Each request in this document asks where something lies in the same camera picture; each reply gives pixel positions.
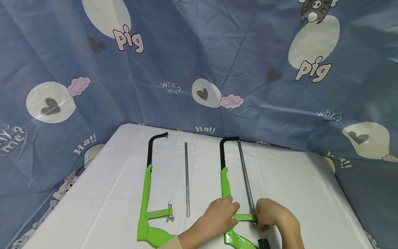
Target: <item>left hand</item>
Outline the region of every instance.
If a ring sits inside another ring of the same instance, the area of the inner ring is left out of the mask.
[[[232,216],[239,208],[238,202],[232,202],[232,196],[214,200],[205,214],[191,228],[179,235],[182,248],[197,248],[234,227],[238,221]]]

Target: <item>hand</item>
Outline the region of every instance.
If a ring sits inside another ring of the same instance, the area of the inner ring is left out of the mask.
[[[210,203],[202,218],[208,224],[207,232],[211,239],[225,233],[228,229],[238,224],[238,221],[233,219],[232,216],[239,208],[240,204],[237,202],[233,203],[232,196],[230,195],[225,199],[218,198]]]
[[[295,222],[294,215],[281,204],[268,199],[261,198],[256,205],[257,226],[265,231],[273,225],[279,226],[285,222]]]
[[[234,227],[238,221],[232,216],[239,208],[240,204],[232,202],[231,196],[225,199],[218,198],[210,203],[205,214],[191,228],[178,236],[182,248],[197,248]]]

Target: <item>cartoon print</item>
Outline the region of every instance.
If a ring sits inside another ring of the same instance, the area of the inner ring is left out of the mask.
[[[168,80],[166,80],[166,82],[161,82],[160,85],[165,90],[164,93],[166,93],[167,95],[181,94],[181,87],[177,83],[169,82]]]
[[[244,100],[239,95],[230,94],[227,97],[221,97],[220,106],[226,109],[234,109],[243,104]]]
[[[123,0],[82,0],[84,11],[92,24],[104,35],[114,38],[113,30],[131,28],[129,11]]]
[[[336,167],[334,166],[333,161],[329,157],[324,157],[324,159],[326,160],[326,162],[328,163],[328,165],[332,169],[333,174],[335,174],[336,173]]]
[[[88,88],[91,79],[88,77],[73,78],[68,86],[68,91],[72,97],[81,95],[84,90]]]
[[[104,144],[95,145],[89,148],[84,154],[84,168],[88,168],[93,159],[98,155]]]
[[[270,69],[268,70],[267,76],[266,76],[266,79],[265,79],[265,80],[266,80],[267,82],[274,82],[274,81],[279,80],[279,79],[282,77],[282,75],[283,75],[282,72],[279,72],[279,73],[278,73],[278,71],[276,70],[276,68],[275,68],[275,67],[272,67],[272,68],[270,68]]]
[[[366,234],[366,237],[368,237],[369,242],[372,244],[374,249],[380,249],[380,247],[378,247],[377,242],[375,239],[372,238],[372,236],[365,230],[363,230]]]
[[[51,211],[55,208],[55,206],[58,204],[59,200],[51,200],[50,201],[50,206],[47,209],[47,211],[40,217],[40,219],[33,223],[32,227],[34,229],[38,229],[40,227],[40,225],[43,223],[43,221],[49,216],[49,214],[51,213]]]
[[[390,133],[384,126],[362,122],[347,126],[342,132],[361,157],[398,163],[398,158],[390,155]]]
[[[129,47],[133,47],[133,44],[137,47],[135,49],[136,53],[144,52],[144,43],[142,42],[142,37],[140,33],[131,35],[130,29],[127,25],[123,25],[123,31],[117,29],[113,30],[113,35],[115,37],[117,47],[120,51],[124,51],[124,45],[127,44]]]
[[[329,109],[325,112],[316,112],[316,114],[326,120],[330,120],[330,121],[336,121],[339,122],[343,119],[341,112],[334,112],[334,111],[329,111]]]
[[[10,249],[21,249],[35,231],[36,229],[30,229],[29,231],[27,231],[19,239],[15,240],[15,242],[11,245]]]
[[[320,23],[307,23],[293,39],[288,60],[298,69],[294,80],[303,76],[313,77],[312,82],[320,82],[329,74],[332,64],[322,62],[332,53],[340,37],[340,22],[326,15]]]
[[[54,81],[35,86],[27,95],[26,108],[37,120],[55,124],[67,120],[76,105],[68,89]]]
[[[76,176],[76,172],[70,173],[65,179],[64,179],[64,184],[53,193],[53,197],[57,199],[58,201],[62,199],[62,197],[66,194],[66,192],[69,191],[69,189],[73,186],[73,184],[77,181],[79,177]]]
[[[328,154],[326,156],[327,157],[324,157],[324,158],[329,163],[329,166],[332,168],[333,172],[336,173],[336,167],[334,166],[334,162],[330,158],[328,158],[328,157],[334,158],[335,156],[333,156],[332,153],[330,153],[330,151],[328,151]],[[341,158],[341,157],[338,157],[338,159],[340,160],[340,166],[342,169],[352,167],[350,160],[347,160],[347,159]]]
[[[210,134],[214,134],[214,132],[216,131],[216,128],[214,127],[203,127],[202,126],[195,126],[196,132],[199,131],[206,131],[209,132]]]
[[[87,42],[88,42],[88,45],[90,46],[91,50],[94,53],[99,53],[99,52],[105,50],[105,44],[103,43],[103,41],[96,42],[94,38],[92,38],[91,36],[88,36]]]
[[[257,141],[257,142],[254,142],[254,143],[259,143],[259,144],[264,144],[264,145],[275,146],[275,145],[272,144],[272,143],[268,143],[268,142],[264,142],[264,141]]]
[[[192,84],[192,97],[201,105],[211,108],[220,107],[220,90],[203,78],[195,80]]]
[[[339,0],[298,0],[304,3],[301,9],[301,22],[322,22],[328,14],[329,8],[334,7]]]
[[[9,153],[19,147],[27,138],[27,132],[19,126],[11,127],[4,125],[4,129],[0,129],[0,157],[6,157]]]
[[[55,99],[46,98],[44,102],[47,106],[41,109],[41,114],[49,116],[57,114],[61,111],[61,108],[58,106],[58,103]]]

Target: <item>wrinkled fabric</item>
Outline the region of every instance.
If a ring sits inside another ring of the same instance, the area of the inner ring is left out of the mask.
[[[0,3],[0,247],[19,248],[124,123],[325,156],[398,247],[398,1]]]

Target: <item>cartoon pig face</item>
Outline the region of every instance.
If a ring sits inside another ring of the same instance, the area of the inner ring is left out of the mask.
[[[301,10],[301,22],[322,22],[325,19],[333,0],[305,0]]]

